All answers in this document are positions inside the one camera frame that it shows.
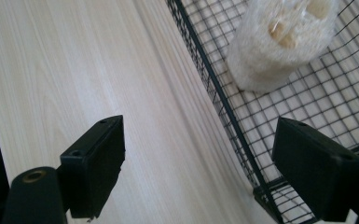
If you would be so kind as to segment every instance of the wooden tabletop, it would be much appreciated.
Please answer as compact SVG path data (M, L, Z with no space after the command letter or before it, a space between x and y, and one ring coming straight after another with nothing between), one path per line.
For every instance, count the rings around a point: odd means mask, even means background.
M115 115L124 116L126 160L94 223L273 223L253 199L165 1L0 1L9 181L57 168L82 133Z

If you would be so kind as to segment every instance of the wire rack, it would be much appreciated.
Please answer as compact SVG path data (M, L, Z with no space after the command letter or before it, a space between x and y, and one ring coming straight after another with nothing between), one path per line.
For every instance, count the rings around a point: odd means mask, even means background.
M340 0L336 36L269 94L239 91L226 66L246 0L167 0L200 78L254 187L279 223L313 223L310 208L271 160L278 117L305 122L359 155L359 0Z

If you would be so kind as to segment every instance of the wire mesh cage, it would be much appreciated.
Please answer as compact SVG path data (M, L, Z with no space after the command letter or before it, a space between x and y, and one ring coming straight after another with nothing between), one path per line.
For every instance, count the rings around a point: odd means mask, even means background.
M278 117L296 119L359 155L359 1L340 1L329 47L268 94L239 91L225 62L246 2L167 0L255 198L279 223L313 223L271 160L275 127Z

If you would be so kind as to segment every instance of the black metal frame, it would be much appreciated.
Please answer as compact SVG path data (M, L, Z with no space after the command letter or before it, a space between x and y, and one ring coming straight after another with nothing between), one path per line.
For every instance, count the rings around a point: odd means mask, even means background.
M212 67L212 64L215 63L215 61L211 61L211 58L209 58L209 55L205 52L204 46L200 41L200 33L195 31L195 23L193 23L193 21L190 19L189 14L186 11L186 7L183 5L181 0L166 0L166 2L171 13L173 14L173 18L177 24L177 27L185 40L190 56L192 57L192 60L200 73L200 78L202 79L204 86L214 103L214 107L226 129L226 132L228 133L229 140L234 147L236 155L242 165L243 171L254 187L255 199L278 223L314 223L317 221L308 206L301 200L299 202L297 201L299 196L283 177L280 176L272 180L265 177L262 171L266 167L260 167L260 161L256 159L258 155L256 155L255 151L250 148L249 140L247 141L246 137L246 131L242 129L242 126L239 124L240 120L237 117L238 115L236 116L236 108L231 106L230 100L228 99L230 95L228 95L228 93L224 90L226 83L222 83L222 80L219 79L221 78L222 74L216 74L214 68ZM343 29L346 29L347 25L348 24L344 24L343 28L340 29L338 33L342 32ZM333 50L330 49L326 54L332 53L332 51L335 50L339 50L339 48ZM326 69L331 65L332 64L323 62L323 68L321 69ZM312 67L309 75L315 74L317 71L318 70ZM359 155L359 145L352 147L351 150ZM287 202L286 199L283 200L282 198L288 198L289 201L294 202L296 207L290 207L283 211L280 210L279 207L283 203ZM301 210L303 215L298 217L283 218L284 213L295 209Z

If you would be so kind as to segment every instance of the black wire grid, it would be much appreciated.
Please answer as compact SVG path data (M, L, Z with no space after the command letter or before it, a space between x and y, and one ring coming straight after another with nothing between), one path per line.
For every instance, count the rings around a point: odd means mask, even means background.
M275 128L296 119L359 155L359 0L339 0L330 46L264 95L239 91L225 62L246 0L166 1L257 201L278 223L315 222L271 160Z

